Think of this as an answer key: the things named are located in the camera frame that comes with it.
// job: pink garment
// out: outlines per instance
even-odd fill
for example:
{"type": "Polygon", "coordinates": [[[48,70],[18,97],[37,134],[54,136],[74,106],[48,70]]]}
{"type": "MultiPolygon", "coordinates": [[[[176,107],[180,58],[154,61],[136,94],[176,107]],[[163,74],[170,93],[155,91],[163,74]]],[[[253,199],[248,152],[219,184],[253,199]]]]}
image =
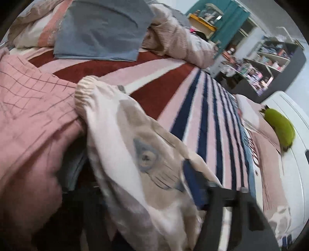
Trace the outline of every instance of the pink garment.
{"type": "Polygon", "coordinates": [[[0,220],[20,245],[61,205],[55,172],[83,132],[75,87],[0,50],[0,220]]]}

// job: green pillow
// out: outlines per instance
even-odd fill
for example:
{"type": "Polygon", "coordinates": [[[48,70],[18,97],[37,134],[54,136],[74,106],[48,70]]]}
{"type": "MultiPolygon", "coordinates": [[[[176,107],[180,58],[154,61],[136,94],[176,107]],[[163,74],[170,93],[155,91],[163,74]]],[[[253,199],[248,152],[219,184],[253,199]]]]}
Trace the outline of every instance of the green pillow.
{"type": "Polygon", "coordinates": [[[280,112],[275,109],[271,109],[265,106],[265,109],[261,110],[264,113],[264,119],[274,129],[281,148],[287,151],[295,139],[295,129],[291,121],[284,117],[280,112]]]}

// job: curtain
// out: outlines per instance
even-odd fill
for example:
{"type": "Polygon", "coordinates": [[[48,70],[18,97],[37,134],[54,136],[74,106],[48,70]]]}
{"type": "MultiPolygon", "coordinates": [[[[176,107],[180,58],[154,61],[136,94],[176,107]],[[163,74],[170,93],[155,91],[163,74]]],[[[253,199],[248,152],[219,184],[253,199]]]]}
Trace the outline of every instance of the curtain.
{"type": "Polygon", "coordinates": [[[216,5],[224,13],[223,17],[215,24],[218,30],[210,38],[214,43],[218,40],[221,41],[218,45],[218,56],[249,17],[250,12],[247,12],[233,0],[200,0],[187,12],[187,14],[194,13],[196,10],[202,11],[207,3],[216,5]]]}

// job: pink object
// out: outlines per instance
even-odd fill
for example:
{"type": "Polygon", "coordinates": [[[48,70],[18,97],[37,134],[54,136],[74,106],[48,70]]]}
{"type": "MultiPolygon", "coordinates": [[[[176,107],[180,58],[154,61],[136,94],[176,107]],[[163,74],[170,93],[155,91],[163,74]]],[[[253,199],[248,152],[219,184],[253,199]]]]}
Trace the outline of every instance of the pink object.
{"type": "Polygon", "coordinates": [[[22,247],[61,205],[55,172],[83,132],[75,87],[0,50],[0,213],[22,247]]]}

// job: striped blanket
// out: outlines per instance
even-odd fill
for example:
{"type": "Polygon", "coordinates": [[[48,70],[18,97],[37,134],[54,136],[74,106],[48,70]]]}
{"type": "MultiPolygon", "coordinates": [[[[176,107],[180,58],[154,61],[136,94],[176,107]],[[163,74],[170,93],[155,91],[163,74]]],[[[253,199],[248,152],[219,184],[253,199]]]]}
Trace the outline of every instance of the striped blanket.
{"type": "Polygon", "coordinates": [[[201,69],[142,49],[136,62],[55,59],[48,48],[24,56],[64,80],[77,83],[95,75],[123,85],[147,115],[205,160],[224,187],[249,188],[252,156],[236,100],[201,69]]]}

